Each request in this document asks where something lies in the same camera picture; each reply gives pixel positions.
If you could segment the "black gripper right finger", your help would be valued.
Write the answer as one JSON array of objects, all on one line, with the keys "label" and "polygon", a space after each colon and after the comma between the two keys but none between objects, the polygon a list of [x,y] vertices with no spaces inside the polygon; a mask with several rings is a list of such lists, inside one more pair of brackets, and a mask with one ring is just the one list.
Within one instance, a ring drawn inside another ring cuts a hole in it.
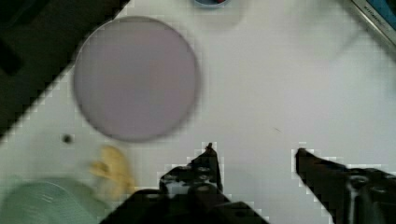
[{"label": "black gripper right finger", "polygon": [[348,168],[304,148],[295,154],[295,169],[334,224],[396,224],[394,175],[375,168]]}]

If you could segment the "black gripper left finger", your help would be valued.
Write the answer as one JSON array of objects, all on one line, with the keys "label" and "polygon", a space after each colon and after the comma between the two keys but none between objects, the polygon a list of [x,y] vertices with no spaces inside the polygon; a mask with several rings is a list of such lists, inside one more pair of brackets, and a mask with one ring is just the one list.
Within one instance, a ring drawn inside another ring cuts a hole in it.
[{"label": "black gripper left finger", "polygon": [[159,181],[160,191],[170,198],[187,194],[190,188],[206,184],[223,191],[218,153],[212,143],[205,146],[202,154],[186,165],[172,168]]}]

